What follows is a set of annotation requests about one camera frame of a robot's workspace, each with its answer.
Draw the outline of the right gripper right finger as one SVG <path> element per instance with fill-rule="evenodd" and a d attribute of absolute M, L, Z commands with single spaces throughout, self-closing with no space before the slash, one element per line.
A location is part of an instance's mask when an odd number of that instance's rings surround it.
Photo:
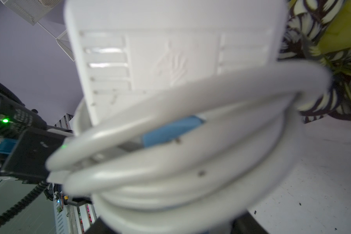
<path fill-rule="evenodd" d="M 246 211 L 232 222 L 231 234 L 268 234 L 268 232 Z"/>

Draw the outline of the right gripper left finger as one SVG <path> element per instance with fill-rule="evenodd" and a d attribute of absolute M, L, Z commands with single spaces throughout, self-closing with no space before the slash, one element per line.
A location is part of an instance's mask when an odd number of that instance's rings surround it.
<path fill-rule="evenodd" d="M 90 228 L 85 231 L 85 234 L 119 234 L 108 227 L 101 218 L 98 218 Z"/>

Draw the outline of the white power strip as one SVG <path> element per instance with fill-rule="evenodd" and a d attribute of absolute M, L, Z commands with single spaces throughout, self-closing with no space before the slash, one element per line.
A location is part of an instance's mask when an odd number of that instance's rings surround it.
<path fill-rule="evenodd" d="M 248 73 L 276 62 L 285 1 L 67 1 L 91 127 L 67 149 L 124 234 L 194 234 L 241 213 L 232 186 L 274 148 L 289 97 L 262 104 Z"/>

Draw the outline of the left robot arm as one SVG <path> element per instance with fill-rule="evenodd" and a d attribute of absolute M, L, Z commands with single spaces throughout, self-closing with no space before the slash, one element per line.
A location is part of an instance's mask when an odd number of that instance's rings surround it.
<path fill-rule="evenodd" d="M 0 83 L 0 155 L 9 155 L 15 148 L 20 134 L 33 126 L 35 115 L 24 108 L 20 99 Z M 0 228 L 28 207 L 47 188 L 41 181 L 22 200 L 0 215 Z"/>

